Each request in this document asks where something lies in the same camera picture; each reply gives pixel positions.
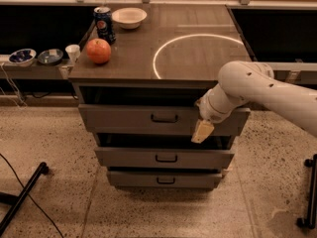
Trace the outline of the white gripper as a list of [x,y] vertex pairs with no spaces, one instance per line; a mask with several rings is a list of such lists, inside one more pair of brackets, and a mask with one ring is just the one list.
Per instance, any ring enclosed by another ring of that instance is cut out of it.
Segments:
[[196,144],[202,143],[214,131],[214,124],[227,119],[232,108],[228,98],[223,94],[205,94],[196,101],[200,117],[196,123],[191,141]]

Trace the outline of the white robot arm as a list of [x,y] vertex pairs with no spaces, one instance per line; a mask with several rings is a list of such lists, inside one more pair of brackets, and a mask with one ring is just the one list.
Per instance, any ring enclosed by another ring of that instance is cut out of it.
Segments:
[[235,60],[221,67],[217,85],[197,100],[200,118],[191,141],[202,143],[215,124],[248,102],[258,103],[317,136],[316,90],[275,80],[267,63]]

